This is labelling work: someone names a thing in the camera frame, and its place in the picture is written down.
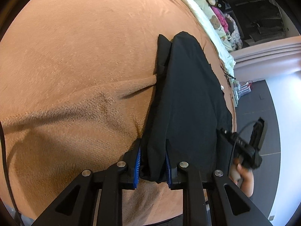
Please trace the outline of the person's right hand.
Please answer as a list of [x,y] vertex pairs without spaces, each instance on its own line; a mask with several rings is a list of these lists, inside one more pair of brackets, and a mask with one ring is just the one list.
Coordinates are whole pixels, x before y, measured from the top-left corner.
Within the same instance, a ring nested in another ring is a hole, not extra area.
[[243,167],[238,158],[234,158],[231,169],[233,172],[230,173],[229,178],[238,186],[247,197],[251,197],[254,193],[254,174],[252,170]]

